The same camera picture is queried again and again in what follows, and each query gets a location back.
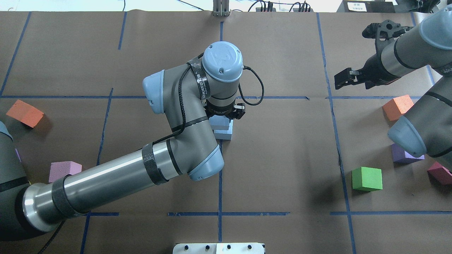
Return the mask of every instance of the orange cube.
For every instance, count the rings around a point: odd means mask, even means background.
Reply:
[[[409,95],[396,97],[383,105],[389,121],[398,120],[414,105]]]
[[[31,128],[34,128],[44,116],[44,113],[32,105],[26,104],[21,100],[17,100],[6,115],[19,120]]]

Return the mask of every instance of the pink cube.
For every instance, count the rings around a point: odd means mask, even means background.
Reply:
[[[50,165],[49,183],[53,183],[68,174],[80,172],[82,172],[82,165],[73,161],[52,162]]]
[[[438,162],[435,162],[427,172],[433,176],[440,184],[452,184],[452,174]]]

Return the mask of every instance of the green block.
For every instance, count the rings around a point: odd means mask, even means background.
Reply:
[[[352,185],[355,190],[376,191],[383,189],[381,169],[360,167],[352,171]]]

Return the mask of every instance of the blue joint cap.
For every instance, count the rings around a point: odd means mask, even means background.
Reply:
[[[418,131],[404,116],[401,116],[391,127],[388,136],[392,141],[416,158],[427,153],[427,148]]]
[[[419,34],[426,43],[443,50],[452,50],[452,4],[426,17],[419,24]]]
[[[188,173],[193,181],[209,178],[223,169],[225,162],[221,155],[220,146],[217,146],[196,168]]]
[[[230,42],[214,42],[204,51],[202,65],[212,78],[231,83],[242,75],[242,53]]]
[[[1,121],[0,121],[0,133],[7,135],[8,137],[11,138],[11,140],[13,140],[13,136],[11,136],[11,134],[8,132],[8,129],[6,129],[6,125]]]
[[[152,111],[162,114],[163,109],[163,75],[165,70],[143,79],[143,89]]]

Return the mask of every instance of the white label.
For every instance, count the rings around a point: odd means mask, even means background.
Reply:
[[[365,3],[351,3],[347,2],[348,9],[351,11],[366,11],[366,4]]]

